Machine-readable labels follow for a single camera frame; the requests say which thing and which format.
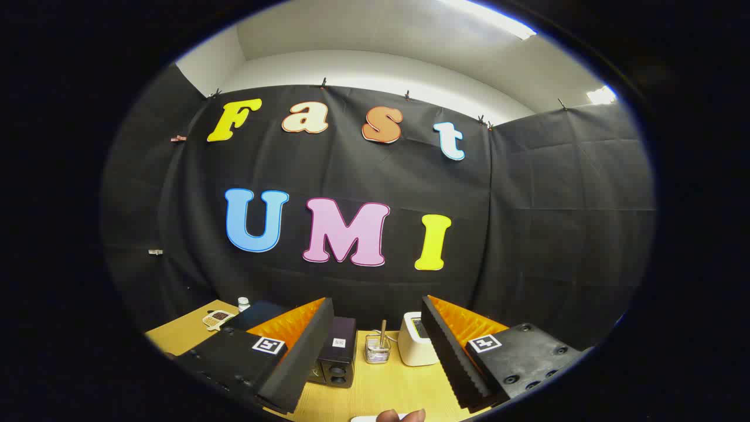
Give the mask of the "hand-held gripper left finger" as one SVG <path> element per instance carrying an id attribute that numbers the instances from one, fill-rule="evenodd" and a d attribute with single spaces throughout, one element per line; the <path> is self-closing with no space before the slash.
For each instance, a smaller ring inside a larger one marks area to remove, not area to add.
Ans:
<path id="1" fill-rule="evenodd" d="M 175 361 L 244 406 L 292 413 L 333 318 L 334 304 L 327 297 L 290 310 L 260 300 Z"/>

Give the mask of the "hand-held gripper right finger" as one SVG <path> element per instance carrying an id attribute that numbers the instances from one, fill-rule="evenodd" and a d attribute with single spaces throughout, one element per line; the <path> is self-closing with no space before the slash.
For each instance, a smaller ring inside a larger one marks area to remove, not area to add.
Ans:
<path id="1" fill-rule="evenodd" d="M 476 413 L 551 381 L 583 352 L 531 323 L 506 326 L 426 295 L 421 323 L 462 409 Z"/>

